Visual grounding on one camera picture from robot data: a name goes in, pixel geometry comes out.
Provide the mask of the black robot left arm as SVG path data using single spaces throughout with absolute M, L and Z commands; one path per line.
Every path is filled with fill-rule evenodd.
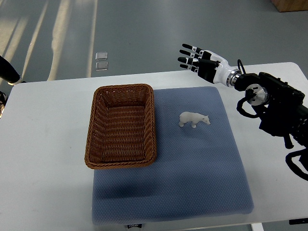
M 21 76 L 2 56 L 0 56 L 0 77 L 7 81 L 10 85 L 16 85 L 22 82 Z

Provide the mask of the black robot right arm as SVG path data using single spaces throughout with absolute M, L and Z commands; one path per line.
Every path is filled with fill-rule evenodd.
M 298 157 L 304 169 L 308 167 L 308 109 L 303 105 L 304 93 L 268 73 L 246 73 L 241 60 L 237 65 L 240 75 L 231 82 L 237 91 L 245 92 L 237 103 L 237 111 L 248 118 L 260 118 L 259 129 L 282 137 L 287 149 L 294 146 L 291 139 L 304 146 L 303 150 L 289 153 L 285 161 L 294 174 L 307 180 L 308 174 L 293 162 Z

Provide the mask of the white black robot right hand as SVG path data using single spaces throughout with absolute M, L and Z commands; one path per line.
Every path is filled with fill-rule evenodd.
M 241 71 L 231 67 L 228 61 L 208 50 L 183 43 L 179 57 L 180 67 L 190 70 L 198 77 L 212 84 L 221 83 L 227 87 L 233 86 L 233 81 L 240 76 Z

